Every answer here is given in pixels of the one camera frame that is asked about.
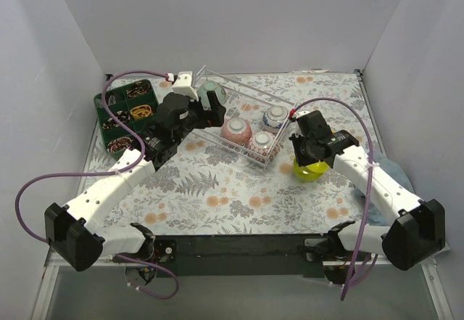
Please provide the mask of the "lime green bowl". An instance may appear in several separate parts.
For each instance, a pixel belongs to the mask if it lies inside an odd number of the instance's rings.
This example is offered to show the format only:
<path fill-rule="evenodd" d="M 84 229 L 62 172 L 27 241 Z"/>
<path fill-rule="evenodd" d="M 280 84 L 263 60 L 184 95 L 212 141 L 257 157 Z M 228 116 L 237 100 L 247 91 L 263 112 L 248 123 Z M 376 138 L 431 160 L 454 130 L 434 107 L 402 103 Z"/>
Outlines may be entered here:
<path fill-rule="evenodd" d="M 319 179 L 328 169 L 329 165 L 323 161 L 319 161 L 310 165 L 300 166 L 297 160 L 294 159 L 293 170 L 295 176 L 303 182 L 311 182 Z"/>

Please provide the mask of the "pink patterned bowl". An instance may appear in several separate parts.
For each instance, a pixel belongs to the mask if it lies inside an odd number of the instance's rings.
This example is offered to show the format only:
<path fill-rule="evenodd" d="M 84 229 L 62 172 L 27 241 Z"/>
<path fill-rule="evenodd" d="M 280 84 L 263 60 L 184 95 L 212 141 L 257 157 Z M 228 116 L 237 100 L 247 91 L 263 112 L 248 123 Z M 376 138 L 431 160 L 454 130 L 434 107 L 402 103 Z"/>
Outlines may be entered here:
<path fill-rule="evenodd" d="M 234 144 L 245 146 L 252 137 L 252 130 L 247 120 L 230 118 L 224 122 L 220 129 L 220 135 Z"/>

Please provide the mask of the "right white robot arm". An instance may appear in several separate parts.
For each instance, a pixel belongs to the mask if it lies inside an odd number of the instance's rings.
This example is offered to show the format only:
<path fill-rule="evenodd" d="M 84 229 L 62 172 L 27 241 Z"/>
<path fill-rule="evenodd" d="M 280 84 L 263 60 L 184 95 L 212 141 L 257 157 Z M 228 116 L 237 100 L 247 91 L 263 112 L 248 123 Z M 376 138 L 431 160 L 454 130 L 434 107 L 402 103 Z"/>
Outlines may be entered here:
<path fill-rule="evenodd" d="M 347 221 L 333 227 L 326 235 L 333 258 L 344 260 L 360 250 L 382 255 L 406 271 L 444 249 L 445 210 L 437 200 L 422 200 L 370 163 L 358 140 L 345 130 L 332 132 L 320 112 L 293 112 L 289 119 L 298 125 L 290 136 L 297 164 L 327 163 L 362 191 L 387 222 L 362 226 Z"/>

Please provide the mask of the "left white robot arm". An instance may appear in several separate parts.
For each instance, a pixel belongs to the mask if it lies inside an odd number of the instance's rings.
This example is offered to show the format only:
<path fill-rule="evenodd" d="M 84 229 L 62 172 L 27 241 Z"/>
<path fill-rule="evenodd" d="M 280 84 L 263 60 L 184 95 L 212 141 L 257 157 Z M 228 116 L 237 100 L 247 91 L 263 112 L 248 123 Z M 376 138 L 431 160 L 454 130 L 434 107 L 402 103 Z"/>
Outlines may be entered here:
<path fill-rule="evenodd" d="M 169 93 L 157 108 L 153 122 L 139 134 L 111 168 L 111 176 L 96 181 L 63 206 L 51 204 L 44 213 L 46 240 L 76 271 L 84 271 L 100 257 L 123 254 L 148 261 L 154 254 L 155 235 L 139 223 L 105 229 L 109 212 L 139 183 L 154 175 L 195 128 L 221 127 L 226 108 L 214 91 L 207 92 L 209 107 L 201 100 Z"/>

